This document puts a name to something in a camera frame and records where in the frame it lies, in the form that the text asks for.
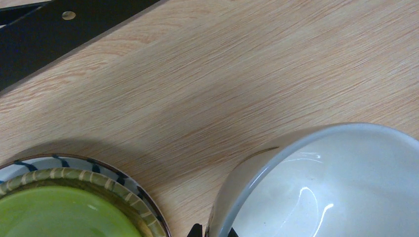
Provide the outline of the plain white bowl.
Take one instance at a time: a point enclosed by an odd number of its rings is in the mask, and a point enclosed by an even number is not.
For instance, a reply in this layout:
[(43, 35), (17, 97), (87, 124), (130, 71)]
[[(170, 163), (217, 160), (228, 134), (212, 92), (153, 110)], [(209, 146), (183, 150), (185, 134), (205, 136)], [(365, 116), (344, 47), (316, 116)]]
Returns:
[(371, 123), (284, 134), (221, 187), (207, 237), (416, 237), (419, 142)]

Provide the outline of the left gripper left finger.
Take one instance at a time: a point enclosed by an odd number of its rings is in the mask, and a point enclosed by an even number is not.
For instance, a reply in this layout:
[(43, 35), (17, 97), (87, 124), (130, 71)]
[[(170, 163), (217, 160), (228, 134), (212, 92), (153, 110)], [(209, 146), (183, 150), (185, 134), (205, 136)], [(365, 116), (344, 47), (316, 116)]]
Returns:
[(194, 224), (188, 233), (187, 237), (202, 237), (203, 226), (201, 224)]

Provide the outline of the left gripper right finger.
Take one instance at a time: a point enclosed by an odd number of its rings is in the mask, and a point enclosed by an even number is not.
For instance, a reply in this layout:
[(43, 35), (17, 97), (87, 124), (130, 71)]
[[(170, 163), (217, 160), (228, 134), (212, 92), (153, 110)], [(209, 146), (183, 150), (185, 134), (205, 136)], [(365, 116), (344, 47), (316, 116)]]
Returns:
[(231, 230), (229, 231), (228, 237), (238, 237), (237, 233), (233, 228), (231, 228)]

